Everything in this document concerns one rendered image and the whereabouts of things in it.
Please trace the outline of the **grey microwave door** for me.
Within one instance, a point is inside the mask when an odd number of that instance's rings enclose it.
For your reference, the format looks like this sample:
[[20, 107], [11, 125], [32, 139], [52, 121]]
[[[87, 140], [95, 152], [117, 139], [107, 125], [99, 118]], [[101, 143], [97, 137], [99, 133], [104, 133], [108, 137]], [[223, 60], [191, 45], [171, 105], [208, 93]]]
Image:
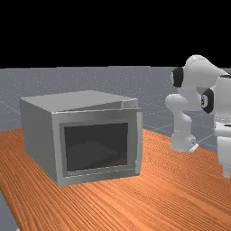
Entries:
[[141, 108], [66, 111], [51, 117], [58, 185], [140, 174]]

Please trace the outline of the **grey microwave oven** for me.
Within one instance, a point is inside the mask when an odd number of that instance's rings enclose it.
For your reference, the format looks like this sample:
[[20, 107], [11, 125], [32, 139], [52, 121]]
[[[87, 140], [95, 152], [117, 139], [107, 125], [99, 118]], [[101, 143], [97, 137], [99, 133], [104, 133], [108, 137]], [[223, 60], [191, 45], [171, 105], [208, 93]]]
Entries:
[[95, 90], [22, 97], [19, 99], [19, 105], [25, 150], [56, 183], [52, 114], [139, 107], [136, 98]]

